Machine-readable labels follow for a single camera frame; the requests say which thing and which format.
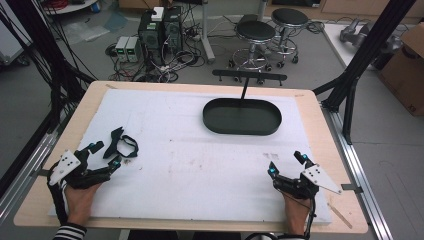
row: white paper sheet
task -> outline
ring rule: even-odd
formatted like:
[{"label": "white paper sheet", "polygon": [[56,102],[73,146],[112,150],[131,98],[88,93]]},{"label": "white paper sheet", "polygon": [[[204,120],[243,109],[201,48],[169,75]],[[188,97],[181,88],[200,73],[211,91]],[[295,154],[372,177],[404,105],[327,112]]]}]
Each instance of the white paper sheet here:
[{"label": "white paper sheet", "polygon": [[[79,146],[99,140],[105,144],[90,156],[89,169],[106,166],[110,159],[102,157],[111,143],[110,133],[121,126],[140,150],[98,190],[92,215],[283,221],[284,200],[267,174],[269,163],[273,161],[281,175],[298,178],[303,166],[293,153],[314,159],[296,101],[247,95],[272,102],[283,121],[269,136],[242,136],[217,134],[203,124],[203,107],[221,97],[240,95],[108,90]],[[321,224],[331,222],[323,191],[316,197],[314,220]]]}]

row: computer tower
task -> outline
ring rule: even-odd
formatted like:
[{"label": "computer tower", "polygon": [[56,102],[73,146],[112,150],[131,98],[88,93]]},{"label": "computer tower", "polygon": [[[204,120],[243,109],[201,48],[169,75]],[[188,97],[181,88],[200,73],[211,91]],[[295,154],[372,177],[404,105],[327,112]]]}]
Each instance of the computer tower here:
[{"label": "computer tower", "polygon": [[151,10],[147,10],[141,16],[138,37],[140,38],[141,50],[147,69],[154,67],[152,61],[155,65],[162,66],[167,51],[167,47],[164,45],[165,32],[163,21],[152,21]]},{"label": "computer tower", "polygon": [[165,10],[163,24],[165,38],[168,42],[168,53],[177,53],[183,50],[181,7],[176,6]]}]

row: bar stool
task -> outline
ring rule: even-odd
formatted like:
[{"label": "bar stool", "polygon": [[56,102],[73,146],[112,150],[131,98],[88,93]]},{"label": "bar stool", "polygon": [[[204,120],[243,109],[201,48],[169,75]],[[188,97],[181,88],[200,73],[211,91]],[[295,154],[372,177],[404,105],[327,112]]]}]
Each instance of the bar stool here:
[{"label": "bar stool", "polygon": [[260,51],[256,50],[256,45],[266,44],[275,36],[275,30],[270,25],[260,21],[245,21],[237,25],[236,34],[240,39],[250,43],[249,48],[239,49],[234,52],[229,61],[229,67],[237,66],[237,70],[260,70],[265,68],[271,71],[268,59]]},{"label": "bar stool", "polygon": [[308,17],[295,9],[280,8],[272,12],[271,19],[281,29],[279,36],[276,36],[273,41],[273,46],[268,46],[271,50],[283,55],[283,60],[277,63],[277,67],[282,68],[286,56],[290,54],[294,54],[292,62],[297,63],[299,61],[298,46],[290,37],[293,31],[296,32],[305,27]]}]

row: human arm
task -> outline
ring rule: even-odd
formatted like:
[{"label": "human arm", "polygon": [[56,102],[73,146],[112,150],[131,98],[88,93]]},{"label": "human arm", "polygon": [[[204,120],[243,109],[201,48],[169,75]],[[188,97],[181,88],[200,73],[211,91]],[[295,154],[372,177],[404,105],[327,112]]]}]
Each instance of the human arm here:
[{"label": "human arm", "polygon": [[57,231],[54,240],[75,239],[82,240],[87,232],[84,225],[91,215],[91,205],[94,195],[101,184],[96,184],[87,189],[65,188],[68,203],[68,221]]},{"label": "human arm", "polygon": [[304,235],[304,226],[311,207],[310,199],[296,199],[283,193],[289,235]]}]

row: black oval tray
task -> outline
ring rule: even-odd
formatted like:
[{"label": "black oval tray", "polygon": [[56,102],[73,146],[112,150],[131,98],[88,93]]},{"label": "black oval tray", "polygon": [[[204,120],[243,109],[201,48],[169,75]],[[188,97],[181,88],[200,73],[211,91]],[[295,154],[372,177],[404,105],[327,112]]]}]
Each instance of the black oval tray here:
[{"label": "black oval tray", "polygon": [[281,120],[280,110],[264,100],[217,98],[203,108],[205,126],[222,134],[269,135]]}]

